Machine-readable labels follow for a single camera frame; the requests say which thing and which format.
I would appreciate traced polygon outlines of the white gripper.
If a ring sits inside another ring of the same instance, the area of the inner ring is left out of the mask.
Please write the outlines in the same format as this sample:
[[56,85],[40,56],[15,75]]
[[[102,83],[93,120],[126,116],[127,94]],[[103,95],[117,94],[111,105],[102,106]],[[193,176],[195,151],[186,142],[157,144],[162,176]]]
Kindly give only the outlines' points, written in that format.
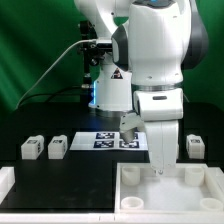
[[176,164],[179,123],[177,120],[146,122],[144,127],[151,167],[156,170],[156,176],[162,176],[164,169]]

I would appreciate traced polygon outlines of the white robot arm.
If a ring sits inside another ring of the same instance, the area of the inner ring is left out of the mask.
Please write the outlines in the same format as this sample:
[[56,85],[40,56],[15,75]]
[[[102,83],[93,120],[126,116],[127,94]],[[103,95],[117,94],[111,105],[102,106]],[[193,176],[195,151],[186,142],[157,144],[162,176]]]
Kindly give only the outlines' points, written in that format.
[[74,0],[96,40],[100,64],[92,111],[119,115],[126,142],[146,134],[152,169],[176,165],[183,118],[182,71],[195,67],[208,48],[196,0]]

